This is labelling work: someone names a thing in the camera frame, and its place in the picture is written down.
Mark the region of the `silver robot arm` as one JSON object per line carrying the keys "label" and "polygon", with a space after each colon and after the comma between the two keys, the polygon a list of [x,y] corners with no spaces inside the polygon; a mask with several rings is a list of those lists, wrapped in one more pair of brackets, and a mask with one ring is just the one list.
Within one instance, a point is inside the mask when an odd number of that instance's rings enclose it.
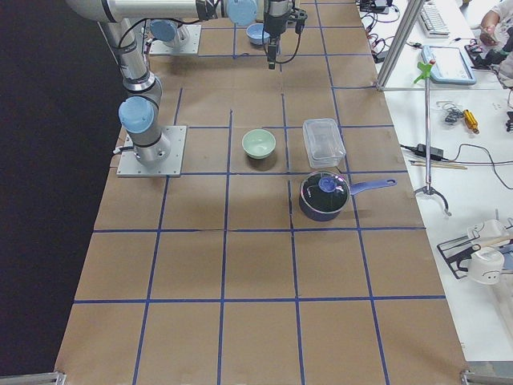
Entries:
{"label": "silver robot arm", "polygon": [[128,98],[119,106],[119,119],[132,142],[133,162],[146,176],[165,168],[181,170],[186,128],[157,124],[163,94],[160,79],[150,70],[134,29],[142,22],[183,26],[185,20],[206,22],[229,18],[247,26],[264,7],[256,1],[69,1],[79,16],[98,23],[123,76]]}
{"label": "silver robot arm", "polygon": [[[256,33],[256,44],[264,48],[269,69],[273,70],[281,61],[277,59],[281,36],[290,23],[300,39],[307,12],[296,6],[294,1],[215,1],[232,23],[250,27],[262,13],[261,30]],[[188,38],[185,23],[178,20],[152,19],[149,24],[152,36],[168,47],[178,47]]]}

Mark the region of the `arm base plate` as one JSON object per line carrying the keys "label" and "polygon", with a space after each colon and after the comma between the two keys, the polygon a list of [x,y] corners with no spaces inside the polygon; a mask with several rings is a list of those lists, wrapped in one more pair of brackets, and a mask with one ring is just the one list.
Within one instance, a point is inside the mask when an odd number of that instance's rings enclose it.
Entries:
{"label": "arm base plate", "polygon": [[152,42],[149,53],[154,56],[197,55],[200,48],[201,25],[177,26],[168,20],[152,20]]}
{"label": "arm base plate", "polygon": [[119,154],[117,176],[180,177],[184,158],[187,126],[161,126],[160,140],[151,147],[136,146],[127,134]]}

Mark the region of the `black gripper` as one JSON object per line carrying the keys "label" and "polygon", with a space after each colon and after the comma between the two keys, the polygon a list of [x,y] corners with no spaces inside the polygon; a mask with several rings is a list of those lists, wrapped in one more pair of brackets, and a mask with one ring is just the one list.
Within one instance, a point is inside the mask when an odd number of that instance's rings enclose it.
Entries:
{"label": "black gripper", "polygon": [[305,10],[298,8],[294,1],[265,0],[264,29],[269,34],[267,45],[267,60],[270,70],[276,67],[277,38],[285,33],[287,23],[296,23],[296,33],[300,34],[308,15]]}

